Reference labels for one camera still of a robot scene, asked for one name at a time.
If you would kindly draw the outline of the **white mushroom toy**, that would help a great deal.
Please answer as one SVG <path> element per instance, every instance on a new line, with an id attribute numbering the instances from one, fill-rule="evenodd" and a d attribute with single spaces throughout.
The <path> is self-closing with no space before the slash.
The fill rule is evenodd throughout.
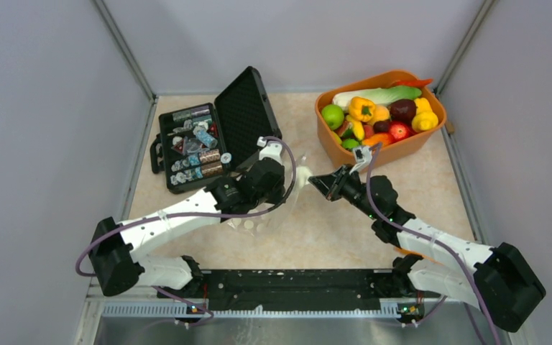
<path id="1" fill-rule="evenodd" d="M 295 187 L 303 188 L 308 185 L 309 178 L 312 176 L 312 171 L 307 166 L 297 166 L 295 169 Z"/>

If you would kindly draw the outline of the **clear dotted zip bag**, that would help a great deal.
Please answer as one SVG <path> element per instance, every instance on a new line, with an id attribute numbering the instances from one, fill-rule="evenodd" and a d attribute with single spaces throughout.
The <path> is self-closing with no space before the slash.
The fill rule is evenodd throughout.
<path id="1" fill-rule="evenodd" d="M 296 157 L 295 160 L 297 166 L 308 166 L 308 155 L 303 154 Z M 266 213 L 261 216 L 254 216 L 252 218 L 232 218 L 229 219 L 226 224 L 238 232 L 248 234 L 251 236 L 261 236 L 268 232 L 273 232 L 279 229 L 290 216 L 295 209 L 295 205 L 298 201 L 299 195 L 303 188 L 296 188 L 295 183 L 291 194 L 287 197 L 286 201 L 276 210 Z"/>

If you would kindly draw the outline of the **orange mango toy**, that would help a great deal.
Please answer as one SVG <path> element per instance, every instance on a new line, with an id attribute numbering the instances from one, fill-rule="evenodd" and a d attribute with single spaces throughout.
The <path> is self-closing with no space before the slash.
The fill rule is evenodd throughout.
<path id="1" fill-rule="evenodd" d="M 382 144 L 382 147 L 389 146 L 395 142 L 394 137 L 390 133 L 376 133 L 371 137 L 368 137 L 362 141 L 364 146 L 374 147 L 379 143 Z"/>

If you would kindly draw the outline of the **yellow bell pepper toy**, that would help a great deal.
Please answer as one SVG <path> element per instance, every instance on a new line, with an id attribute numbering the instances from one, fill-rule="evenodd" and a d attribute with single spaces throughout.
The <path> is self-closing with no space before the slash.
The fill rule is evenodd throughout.
<path id="1" fill-rule="evenodd" d="M 377 106 L 373 101 L 355 96 L 350 100 L 348 112 L 353 119 L 368 122 L 373 118 L 376 108 Z"/>

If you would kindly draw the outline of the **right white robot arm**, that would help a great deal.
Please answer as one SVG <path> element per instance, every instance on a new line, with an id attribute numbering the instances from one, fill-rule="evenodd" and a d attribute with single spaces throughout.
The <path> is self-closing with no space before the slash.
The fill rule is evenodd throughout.
<path id="1" fill-rule="evenodd" d="M 377 159 L 369 147 L 357 147 L 354 154 L 355 165 L 310 176 L 308 182 L 328 201 L 349 202 L 373 220 L 382 242 L 407 252 L 395 265 L 395 291 L 402 296 L 435 292 L 475 307 L 503 331 L 518 331 L 546 296 L 521 251 L 506 242 L 492 247 L 467 241 L 431 226 L 399 206 L 386 176 L 361 180 L 359 171 L 373 168 Z"/>

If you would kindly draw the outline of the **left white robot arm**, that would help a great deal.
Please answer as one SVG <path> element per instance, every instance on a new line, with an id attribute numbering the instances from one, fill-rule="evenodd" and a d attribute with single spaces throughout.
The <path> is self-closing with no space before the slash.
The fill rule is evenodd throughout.
<path id="1" fill-rule="evenodd" d="M 99 221 L 91 243 L 75 264 L 84 276 L 81 262 L 88 258 L 101 292 L 120 295 L 137 285 L 156 285 L 193 297 L 201 290 L 201 271 L 186 256 L 153 257 L 151 252 L 187 233 L 230 219 L 263 216 L 284 203 L 283 151 L 291 149 L 277 137 L 260 137 L 259 159 L 237 178 L 222 176 L 193 195 L 167 208 L 137 219 Z"/>

